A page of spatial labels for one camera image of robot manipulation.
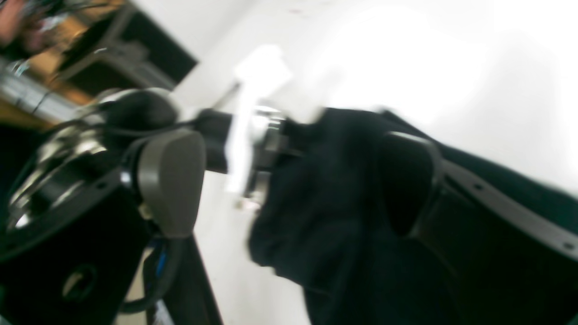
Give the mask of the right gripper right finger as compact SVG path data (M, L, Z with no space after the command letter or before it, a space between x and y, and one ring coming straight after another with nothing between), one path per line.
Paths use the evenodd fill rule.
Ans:
M443 269L461 325L575 325L577 221L531 210L431 140L386 132L377 166L403 239Z

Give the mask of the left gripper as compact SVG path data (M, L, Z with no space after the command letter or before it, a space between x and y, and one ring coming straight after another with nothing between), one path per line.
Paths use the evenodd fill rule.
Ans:
M289 149L294 120L269 106L258 106L245 115L203 109L194 129L205 142L206 170L221 174L267 171Z

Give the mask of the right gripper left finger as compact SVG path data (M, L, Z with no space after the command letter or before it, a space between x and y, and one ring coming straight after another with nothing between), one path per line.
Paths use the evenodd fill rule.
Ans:
M207 323L207 275L194 239L163 237L115 173L21 230L1 234L1 317L11 325L111 325L165 307Z

